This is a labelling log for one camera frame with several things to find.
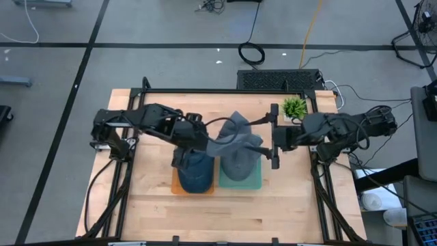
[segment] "small succulent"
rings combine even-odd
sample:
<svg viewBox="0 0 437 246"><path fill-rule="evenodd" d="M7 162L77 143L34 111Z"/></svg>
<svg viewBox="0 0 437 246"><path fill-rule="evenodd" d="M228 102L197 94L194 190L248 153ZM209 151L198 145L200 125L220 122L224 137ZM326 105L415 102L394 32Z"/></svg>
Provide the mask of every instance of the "small succulent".
<svg viewBox="0 0 437 246"><path fill-rule="evenodd" d="M286 98L282 104L282 111L289 118L301 120L307 113L307 104L300 98Z"/></svg>

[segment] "potted plant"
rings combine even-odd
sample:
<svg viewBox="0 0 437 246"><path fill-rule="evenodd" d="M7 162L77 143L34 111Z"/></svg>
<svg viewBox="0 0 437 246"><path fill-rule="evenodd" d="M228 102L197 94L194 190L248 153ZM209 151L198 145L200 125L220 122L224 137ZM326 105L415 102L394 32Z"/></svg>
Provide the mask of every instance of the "potted plant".
<svg viewBox="0 0 437 246"><path fill-rule="evenodd" d="M284 99L281 108L286 122L293 122L294 119L302 120L307 113L307 103L297 97Z"/></svg>

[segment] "white cable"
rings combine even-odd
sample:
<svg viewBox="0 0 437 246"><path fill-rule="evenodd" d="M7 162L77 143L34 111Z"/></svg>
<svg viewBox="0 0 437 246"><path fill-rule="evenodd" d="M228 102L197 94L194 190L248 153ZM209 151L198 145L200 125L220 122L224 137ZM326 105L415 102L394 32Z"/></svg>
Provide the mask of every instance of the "white cable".
<svg viewBox="0 0 437 246"><path fill-rule="evenodd" d="M38 31L36 30L35 26L33 25L32 20L30 19L29 12L27 11L27 0L25 0L25 11L26 11L27 19L29 19L29 23L30 23L30 25L32 26L33 30L34 30L35 33L36 33L36 41L35 41L35 42L32 42L32 41L20 41L20 40L15 40L15 39L13 39L13 38L9 38L8 36L6 36L6 35L3 34L3 33L0 33L0 34L1 34L3 37L5 37L5 38L7 38L8 40L11 40L11 41L13 41L13 42L19 42L19 43L22 43L22 44L36 44L38 41L40 41L40 34L38 33Z"/></svg>
<svg viewBox="0 0 437 246"><path fill-rule="evenodd" d="M340 110L343 106L344 106L344 99L343 96L341 95L340 89L338 88L337 84L334 81L325 81L325 83L332 83L335 86L335 89L337 89L340 99L341 99L341 106L337 108L337 110Z"/></svg>

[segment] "black floor stripe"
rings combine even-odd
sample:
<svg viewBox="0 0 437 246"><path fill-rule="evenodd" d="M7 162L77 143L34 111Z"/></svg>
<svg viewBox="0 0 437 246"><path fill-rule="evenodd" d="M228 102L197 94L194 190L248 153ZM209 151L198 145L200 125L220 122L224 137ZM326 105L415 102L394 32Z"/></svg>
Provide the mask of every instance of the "black floor stripe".
<svg viewBox="0 0 437 246"><path fill-rule="evenodd" d="M399 8L399 11L401 12L402 18L405 21L405 24L407 25L407 28L410 29L412 26L410 17L407 14L407 11L405 10L404 5L402 4L401 0L396 0L397 7ZM423 45L419 41L419 37L417 37L417 34L414 31L410 30L411 38L418 47L419 55L421 56L422 62L424 65L430 64L427 53L425 52L425 49L423 48ZM428 72L429 77L432 81L437 79L436 73L434 72L434 68L431 66L429 68L426 68L426 71Z"/></svg>
<svg viewBox="0 0 437 246"><path fill-rule="evenodd" d="M240 44L220 43L174 43L174 44L141 44L141 43L104 43L93 44L93 48L113 49L237 49ZM298 49L303 44L259 44L263 49ZM41 42L37 44L20 44L14 42L0 42L0 47L23 47L23 48L87 48L88 43L56 43ZM392 51L393 47L383 45L361 45L361 44L308 44L307 50L353 50L353 51ZM417 50L416 46L398 46L401 51Z"/></svg>
<svg viewBox="0 0 437 246"><path fill-rule="evenodd" d="M93 31L91 33L91 37L89 38L87 49L85 50L85 54L83 55L82 62L81 65L79 66L79 70L77 71L76 78L74 79L74 83L72 85L70 95L68 96L67 103L64 108L64 112L62 113L61 120L59 121L59 125L57 127L55 137L53 138L53 142L50 146L50 150L48 151L47 158L44 163L44 167L42 168L40 174L40 178L38 179L38 183L36 185L35 191L33 192L33 196L30 201L29 207L27 208L25 218L23 219L23 223L21 224L20 231L18 232L18 236L16 237L16 241L15 241L16 244L23 244L26 241L38 204L40 203L41 200L42 192L46 186L46 182L48 179L48 175L50 174L53 161L55 160L57 149L59 147L59 144L61 143L62 135L65 131L67 121L73 107L74 99L76 98L77 92L79 90L83 78L83 74L88 65L89 56L91 55L91 51L93 49L92 45L96 41L97 34L102 24L102 20L107 10L108 4L109 4L109 0L104 0L102 7L100 8L96 20L96 24L94 25Z"/></svg>

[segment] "wooden table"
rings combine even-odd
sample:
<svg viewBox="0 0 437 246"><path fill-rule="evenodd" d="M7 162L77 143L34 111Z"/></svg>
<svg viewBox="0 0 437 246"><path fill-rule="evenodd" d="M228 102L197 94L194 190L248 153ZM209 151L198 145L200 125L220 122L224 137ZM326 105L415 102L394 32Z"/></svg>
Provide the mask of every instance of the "wooden table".
<svg viewBox="0 0 437 246"><path fill-rule="evenodd" d="M109 109L126 109L130 90L113 90ZM320 112L336 112L331 91L317 91ZM235 110L249 121L257 120L270 111L271 103L281 104L284 94L146 94L145 103L160 103L184 113L195 112L203 121L227 116ZM282 117L279 124L286 125ZM208 126L211 137L216 137L223 122ZM263 146L271 145L269 124L254 126L261 135ZM148 135L141 135L137 146L133 175L129 190L123 241L181 241L268 243L272 237L282 243L322 243L318 207L310 174L308 147L281 153L281 168L272 170L270 161L262 157L262 188L235 190L218 187L216 165L213 195L174 195L170 191L172 150L174 146ZM108 162L109 151L96 154L91 177ZM338 158L349 166L346 155ZM96 181L89 201L91 226L107 205L112 165ZM349 170L331 165L331 176L337 207L358 235L365 238L361 212L356 198L354 181ZM325 206L328 221L332 222ZM115 231L117 208L113 213L111 233ZM84 234L83 214L77 235Z"/></svg>

